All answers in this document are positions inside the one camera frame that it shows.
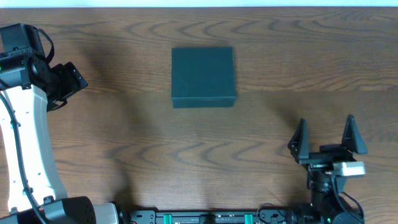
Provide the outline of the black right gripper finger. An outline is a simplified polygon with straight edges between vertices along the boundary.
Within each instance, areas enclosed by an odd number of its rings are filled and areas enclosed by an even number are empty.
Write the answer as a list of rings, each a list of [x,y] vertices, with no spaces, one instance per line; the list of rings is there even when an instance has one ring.
[[[352,114],[349,114],[346,119],[341,145],[356,154],[368,153],[368,148],[360,135],[355,118]]]
[[[308,128],[305,119],[300,120],[294,135],[288,143],[288,148],[295,159],[309,158]]]

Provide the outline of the dark green box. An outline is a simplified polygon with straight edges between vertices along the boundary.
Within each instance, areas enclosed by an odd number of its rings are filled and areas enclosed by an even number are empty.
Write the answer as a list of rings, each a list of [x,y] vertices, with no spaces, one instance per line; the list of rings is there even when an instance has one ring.
[[[232,47],[172,49],[174,108],[232,107],[237,99]]]

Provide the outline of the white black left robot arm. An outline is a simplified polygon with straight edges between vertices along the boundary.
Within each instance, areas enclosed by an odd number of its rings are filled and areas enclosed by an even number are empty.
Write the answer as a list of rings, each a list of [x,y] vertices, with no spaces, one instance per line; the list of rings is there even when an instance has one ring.
[[[31,50],[1,54],[1,131],[10,180],[10,214],[1,223],[124,221],[113,202],[69,197],[55,165],[47,113],[86,86],[71,62],[50,68]]]

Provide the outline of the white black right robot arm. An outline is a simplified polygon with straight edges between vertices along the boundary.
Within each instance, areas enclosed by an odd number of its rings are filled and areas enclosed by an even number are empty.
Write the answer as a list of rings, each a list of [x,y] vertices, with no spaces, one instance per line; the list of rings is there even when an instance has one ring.
[[[346,119],[341,142],[322,145],[318,152],[310,152],[307,122],[301,119],[288,148],[307,171],[311,199],[286,211],[286,223],[364,223],[362,207],[344,190],[348,179],[366,174],[364,162],[354,158],[368,149],[353,115]]]

